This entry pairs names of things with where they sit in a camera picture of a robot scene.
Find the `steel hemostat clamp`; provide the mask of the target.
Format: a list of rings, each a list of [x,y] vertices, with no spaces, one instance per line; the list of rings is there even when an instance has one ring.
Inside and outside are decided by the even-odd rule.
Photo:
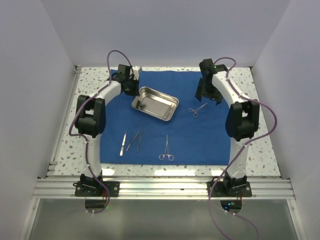
[[[165,142],[165,150],[163,154],[160,154],[158,156],[160,161],[163,161],[165,158],[167,158],[170,162],[174,160],[174,156],[169,153],[169,136],[166,135],[166,142]]]
[[[197,107],[197,108],[195,108],[195,109],[193,109],[193,108],[189,108],[188,109],[188,112],[189,113],[192,113],[193,114],[193,117],[198,117],[198,115],[199,115],[199,111],[203,108],[203,107],[205,107],[206,105],[207,105],[208,103],[205,103],[205,104],[203,104],[203,105],[201,105],[201,106],[199,106],[199,107]]]

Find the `stainless steel tray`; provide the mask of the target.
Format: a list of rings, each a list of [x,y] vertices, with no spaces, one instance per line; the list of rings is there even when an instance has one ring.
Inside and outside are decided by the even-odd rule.
[[[139,89],[139,96],[131,102],[133,109],[165,122],[172,119],[178,105],[178,98],[146,86]]]

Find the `blue surgical cloth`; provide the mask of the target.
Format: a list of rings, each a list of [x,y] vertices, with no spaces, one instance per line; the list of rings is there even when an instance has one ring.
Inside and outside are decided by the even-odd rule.
[[[133,98],[120,94],[107,104],[106,127],[100,139],[100,161],[108,164],[135,165],[226,165],[230,159],[230,138],[225,122],[229,112],[228,104],[203,98],[195,98],[201,73],[196,71],[143,71],[140,74],[141,87],[149,87],[176,97],[178,107],[170,121],[162,121],[133,109]],[[189,108],[195,109],[208,103],[193,117]],[[126,149],[137,131],[141,130],[141,141],[137,152],[138,135]],[[123,156],[121,145],[126,132]],[[168,135],[169,153],[165,152]]]

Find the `wide steel tweezers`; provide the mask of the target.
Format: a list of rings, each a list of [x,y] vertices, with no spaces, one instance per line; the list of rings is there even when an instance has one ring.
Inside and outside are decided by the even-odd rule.
[[[127,133],[125,132],[125,133],[124,133],[124,136],[123,136],[122,143],[121,143],[120,153],[119,153],[119,155],[120,155],[121,157],[122,157],[123,154],[124,154],[124,148],[125,148],[125,144],[126,144],[126,137],[127,137]]]

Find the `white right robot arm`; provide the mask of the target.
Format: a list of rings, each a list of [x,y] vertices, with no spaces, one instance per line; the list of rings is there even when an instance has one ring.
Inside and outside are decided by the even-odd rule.
[[[195,97],[199,101],[207,98],[217,104],[225,100],[229,107],[225,130],[230,137],[230,160],[221,176],[207,183],[208,196],[250,197],[252,192],[246,172],[248,148],[245,143],[258,130],[260,105],[251,99],[245,99],[239,87],[228,76],[222,76],[230,72],[224,64],[217,65],[209,58],[201,61],[199,68],[202,77]]]

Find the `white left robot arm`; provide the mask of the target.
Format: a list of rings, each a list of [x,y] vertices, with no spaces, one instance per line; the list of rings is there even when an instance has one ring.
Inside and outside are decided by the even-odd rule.
[[[74,184],[76,190],[88,196],[110,196],[103,183],[99,160],[100,139],[106,127],[106,105],[121,93],[139,96],[140,66],[120,64],[110,74],[106,85],[91,95],[80,95],[76,114],[69,128],[69,135],[84,138],[84,167],[80,180]]]

